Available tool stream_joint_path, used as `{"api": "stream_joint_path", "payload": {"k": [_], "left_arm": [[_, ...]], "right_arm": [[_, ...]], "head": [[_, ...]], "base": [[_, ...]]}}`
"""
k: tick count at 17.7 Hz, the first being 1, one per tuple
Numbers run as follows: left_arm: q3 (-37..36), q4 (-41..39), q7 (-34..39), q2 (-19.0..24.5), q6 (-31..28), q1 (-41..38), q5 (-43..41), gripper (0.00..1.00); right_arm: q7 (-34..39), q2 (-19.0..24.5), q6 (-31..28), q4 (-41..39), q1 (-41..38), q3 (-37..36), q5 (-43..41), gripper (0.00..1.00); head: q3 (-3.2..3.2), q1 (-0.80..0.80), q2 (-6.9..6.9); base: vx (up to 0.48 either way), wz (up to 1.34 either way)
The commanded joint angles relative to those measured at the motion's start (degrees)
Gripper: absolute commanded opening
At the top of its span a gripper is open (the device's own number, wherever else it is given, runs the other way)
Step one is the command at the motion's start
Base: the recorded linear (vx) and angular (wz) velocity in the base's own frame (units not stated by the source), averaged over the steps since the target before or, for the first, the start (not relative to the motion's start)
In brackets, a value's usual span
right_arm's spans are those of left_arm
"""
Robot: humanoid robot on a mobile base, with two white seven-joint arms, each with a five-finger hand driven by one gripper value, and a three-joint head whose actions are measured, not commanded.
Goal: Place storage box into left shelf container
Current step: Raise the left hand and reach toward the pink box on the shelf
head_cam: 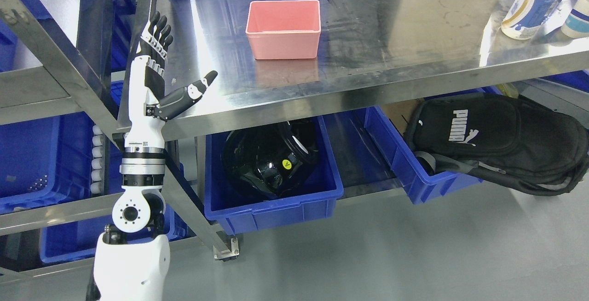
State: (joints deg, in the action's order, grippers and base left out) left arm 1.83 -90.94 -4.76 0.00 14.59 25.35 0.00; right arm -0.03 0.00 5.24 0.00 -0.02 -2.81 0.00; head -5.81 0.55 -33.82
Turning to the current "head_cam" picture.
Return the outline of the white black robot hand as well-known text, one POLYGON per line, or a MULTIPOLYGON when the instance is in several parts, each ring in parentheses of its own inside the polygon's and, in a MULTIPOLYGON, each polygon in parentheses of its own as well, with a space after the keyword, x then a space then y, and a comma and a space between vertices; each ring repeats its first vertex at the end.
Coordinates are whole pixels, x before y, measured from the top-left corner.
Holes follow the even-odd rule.
POLYGON ((218 76, 216 70, 211 70, 193 83, 166 94, 164 73, 173 40, 167 17, 160 12, 150 17, 139 34, 131 56, 128 85, 131 128, 124 141, 126 153, 163 152, 165 123, 197 104, 218 76))

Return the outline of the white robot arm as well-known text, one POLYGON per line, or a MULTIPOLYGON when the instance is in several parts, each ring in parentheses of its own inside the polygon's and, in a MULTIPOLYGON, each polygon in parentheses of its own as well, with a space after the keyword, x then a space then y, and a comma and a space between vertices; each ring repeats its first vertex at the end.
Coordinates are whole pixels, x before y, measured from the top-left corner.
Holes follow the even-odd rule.
POLYGON ((135 148, 120 165, 123 194, 97 240, 87 301, 161 301, 170 267, 163 149, 135 148))

